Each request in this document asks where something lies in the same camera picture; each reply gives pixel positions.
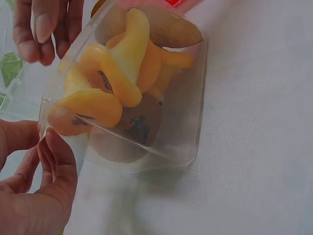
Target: human hand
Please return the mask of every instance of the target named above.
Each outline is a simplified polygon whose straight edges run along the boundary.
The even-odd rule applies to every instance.
[[[77,185],[74,154],[52,129],[38,140],[37,122],[0,120],[0,171],[9,154],[29,149],[14,176],[0,181],[1,235],[57,235],[69,220]],[[40,189],[26,194],[39,161]]]
[[[84,0],[16,0],[13,39],[20,57],[50,65],[57,55],[63,58],[82,30]],[[30,27],[34,12],[34,32]]]

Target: finger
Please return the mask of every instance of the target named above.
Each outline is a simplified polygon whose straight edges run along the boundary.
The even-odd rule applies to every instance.
[[[70,0],[67,12],[68,38],[72,44],[82,31],[84,0]]]
[[[17,150],[30,149],[38,141],[36,121],[8,122],[0,119],[0,170],[8,155]]]
[[[52,39],[49,38],[43,44],[40,44],[40,63],[43,66],[49,66],[52,64],[53,60],[55,59],[55,52]]]
[[[37,39],[37,27],[36,24],[34,24],[34,40],[37,44],[37,48],[39,49],[40,58],[39,61],[42,65],[48,66],[51,65],[54,58],[55,58],[55,52],[54,52],[54,46],[52,42],[52,38],[49,37],[44,43],[40,44]]]
[[[38,154],[39,154],[39,159],[41,162],[41,166],[43,168],[43,175],[42,175],[42,181],[40,188],[46,187],[48,185],[51,185],[54,181],[53,176],[55,176],[55,161],[53,158],[53,155],[46,143],[46,140],[43,139],[39,144],[38,144]]]
[[[45,43],[57,26],[59,0],[33,0],[36,36],[39,43]]]
[[[55,38],[55,49],[60,59],[62,59],[70,47],[67,35],[67,5],[68,0],[60,0],[58,25],[53,32]]]
[[[20,57],[34,63],[39,60],[40,55],[30,27],[31,2],[32,0],[16,0],[13,40]]]
[[[56,162],[56,179],[53,184],[41,188],[42,193],[55,198],[66,211],[71,207],[77,186],[77,170],[70,146],[52,129],[47,130],[46,143]]]
[[[37,147],[29,149],[14,176],[3,180],[15,193],[27,193],[33,183],[34,174],[39,164]]]

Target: brown fruit slice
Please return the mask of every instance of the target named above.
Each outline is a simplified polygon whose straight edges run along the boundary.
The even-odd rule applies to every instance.
[[[184,48],[202,41],[199,29],[188,20],[155,6],[138,6],[150,24],[150,39],[160,47]]]
[[[147,154],[147,150],[100,128],[93,128],[90,133],[87,133],[87,137],[89,146],[99,156],[111,162],[129,164]]]
[[[124,108],[120,122],[113,132],[143,146],[152,146],[162,121],[162,107],[149,94],[144,94],[140,104]]]
[[[201,32],[193,23],[156,6],[138,6],[150,24],[150,39],[159,47],[184,48],[200,43]],[[126,30],[127,9],[115,4],[102,19],[95,31],[96,40],[106,42]]]

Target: white fabric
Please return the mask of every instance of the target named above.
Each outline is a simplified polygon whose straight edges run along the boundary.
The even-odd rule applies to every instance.
[[[204,0],[198,156],[133,178],[85,162],[65,235],[313,234],[313,1]]]

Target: snack container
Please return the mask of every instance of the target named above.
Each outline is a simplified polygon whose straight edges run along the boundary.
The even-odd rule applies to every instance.
[[[188,167],[197,154],[208,40],[161,1],[99,1],[54,72],[39,129],[121,173]]]

